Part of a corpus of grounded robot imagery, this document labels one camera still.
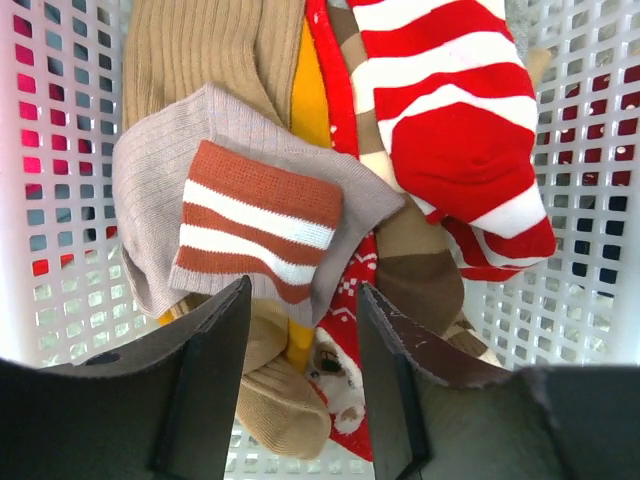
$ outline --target laundry basket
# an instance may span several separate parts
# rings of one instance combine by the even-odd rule
[[[4,358],[78,363],[157,326],[129,291],[112,198],[130,3],[2,3]],[[532,43],[556,55],[539,87],[533,161],[558,253],[504,285],[469,282],[465,311],[508,368],[638,362],[640,3],[529,4]],[[229,479],[372,477],[335,444],[314,462],[279,459],[236,426],[229,448]]]

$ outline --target pile of socks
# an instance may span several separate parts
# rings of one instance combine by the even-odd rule
[[[114,151],[125,271],[161,324],[249,276],[236,415],[272,452],[311,459],[331,438],[372,459],[362,283],[499,364],[462,278],[555,249],[529,163],[550,57],[527,48],[522,0],[502,2],[134,2]]]

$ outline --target perforated plastic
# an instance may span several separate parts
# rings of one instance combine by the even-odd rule
[[[539,87],[533,155],[558,252],[465,311],[508,368],[640,361],[640,2],[529,0]],[[130,0],[5,0],[0,9],[0,356],[81,362],[143,335],[120,265],[111,154]],[[372,478],[330,443],[279,459],[234,427],[225,478]]]

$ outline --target white animal face pattern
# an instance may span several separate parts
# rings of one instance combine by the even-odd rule
[[[347,435],[355,432],[365,414],[362,373],[323,328],[316,329],[307,376],[327,398],[334,428]]]

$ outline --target striped sock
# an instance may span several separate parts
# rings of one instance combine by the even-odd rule
[[[185,183],[173,288],[213,295],[249,275],[253,295],[311,324],[311,292],[342,190],[202,141]]]
[[[536,103],[503,2],[349,4],[368,55],[351,76],[356,114],[375,108],[399,185],[430,221],[464,224],[473,242],[462,253],[489,269],[515,273],[553,254],[529,161]]]

